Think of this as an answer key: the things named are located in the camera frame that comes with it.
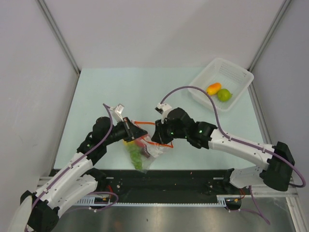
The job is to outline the clear zip top bag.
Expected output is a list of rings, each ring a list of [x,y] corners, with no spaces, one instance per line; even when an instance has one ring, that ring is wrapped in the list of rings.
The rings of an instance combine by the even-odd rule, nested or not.
[[[151,135],[144,135],[131,142],[123,141],[124,148],[135,170],[146,173],[154,160],[174,148],[173,143],[159,144],[151,140]]]

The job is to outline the green fake grapes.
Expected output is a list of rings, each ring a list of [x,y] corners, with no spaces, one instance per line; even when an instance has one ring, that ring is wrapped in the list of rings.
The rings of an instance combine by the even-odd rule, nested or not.
[[[131,163],[136,170],[142,170],[141,149],[135,144],[129,144],[127,150],[130,155]]]

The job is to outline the brown fake fig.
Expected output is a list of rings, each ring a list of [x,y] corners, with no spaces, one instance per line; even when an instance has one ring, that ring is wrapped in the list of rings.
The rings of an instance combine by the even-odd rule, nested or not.
[[[141,154],[147,159],[151,157],[151,154],[146,147],[141,148]]]

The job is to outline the orange fake mango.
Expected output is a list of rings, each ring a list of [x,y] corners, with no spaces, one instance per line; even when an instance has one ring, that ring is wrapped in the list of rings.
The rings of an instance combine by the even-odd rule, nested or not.
[[[213,96],[217,94],[222,88],[221,83],[214,83],[207,87],[206,92],[208,95]]]

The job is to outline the green fake pear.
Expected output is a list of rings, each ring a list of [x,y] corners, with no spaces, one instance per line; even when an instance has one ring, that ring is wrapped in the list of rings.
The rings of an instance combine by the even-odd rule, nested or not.
[[[231,97],[232,97],[232,93],[226,88],[220,89],[217,92],[217,98],[221,102],[227,102],[231,99]]]

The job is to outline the red fake apple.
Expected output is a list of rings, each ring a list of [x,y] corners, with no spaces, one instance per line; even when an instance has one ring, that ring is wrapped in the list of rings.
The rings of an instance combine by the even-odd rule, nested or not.
[[[144,149],[147,147],[147,145],[144,143],[143,139],[137,139],[134,141],[135,145],[137,145],[138,147],[140,147],[141,149]]]

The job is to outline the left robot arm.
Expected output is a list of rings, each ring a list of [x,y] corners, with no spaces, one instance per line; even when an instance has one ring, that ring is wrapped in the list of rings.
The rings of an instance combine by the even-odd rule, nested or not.
[[[25,232],[30,227],[35,232],[52,231],[61,216],[78,200],[106,189],[106,176],[94,165],[106,154],[107,146],[120,140],[131,142],[146,134],[146,130],[127,117],[116,125],[110,117],[98,118],[64,168],[36,191],[27,190],[22,194],[8,230]]]

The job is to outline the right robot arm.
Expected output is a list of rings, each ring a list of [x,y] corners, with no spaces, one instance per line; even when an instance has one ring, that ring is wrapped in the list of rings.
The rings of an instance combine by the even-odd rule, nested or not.
[[[161,119],[155,121],[153,142],[167,145],[174,139],[185,139],[197,149],[223,151],[254,164],[253,167],[227,171],[223,181],[226,193],[234,194],[239,189],[259,184],[287,191],[294,159],[285,143],[253,144],[232,137],[211,123],[194,121],[182,108],[173,109],[168,104],[158,105],[156,111],[161,114]]]

